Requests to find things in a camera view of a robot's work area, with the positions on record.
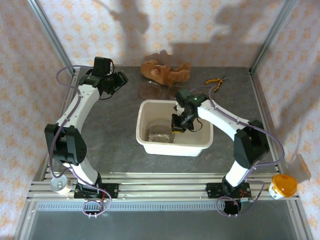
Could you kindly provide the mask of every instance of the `pliers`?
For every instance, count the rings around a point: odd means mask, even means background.
[[[215,88],[214,92],[218,91],[218,89],[220,88],[220,85],[227,80],[227,76],[224,75],[221,79],[220,78],[215,78],[215,79],[211,79],[205,82],[205,84],[210,84],[210,83],[218,83],[218,86]]]

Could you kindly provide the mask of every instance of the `floral wallpaper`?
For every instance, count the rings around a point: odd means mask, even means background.
[[[250,67],[285,0],[39,0],[73,64]]]
[[[66,90],[55,81],[63,65],[26,0],[1,4],[0,42],[0,239],[6,240],[44,164],[44,129],[59,116]]]
[[[314,239],[320,239],[320,8],[299,0],[258,69],[269,121]]]

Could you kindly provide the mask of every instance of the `brown toy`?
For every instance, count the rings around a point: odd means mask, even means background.
[[[183,62],[176,69],[168,65],[159,65],[155,59],[145,61],[141,65],[141,73],[159,84],[172,86],[175,82],[184,83],[190,78],[190,63]]]

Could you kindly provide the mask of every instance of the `black bracket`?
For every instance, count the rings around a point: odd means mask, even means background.
[[[223,184],[221,182],[209,182],[206,184],[205,191],[208,194],[209,199],[218,199],[222,196],[226,196],[223,191]],[[251,189],[248,182],[243,182],[232,192],[228,197],[233,199],[252,198]]]
[[[99,188],[106,190],[112,197],[112,199],[118,198],[119,184],[118,183],[100,183]],[[74,199],[101,199],[103,197],[103,192],[99,192],[94,196],[90,195],[87,191],[82,191],[81,187],[77,183],[74,190]]]

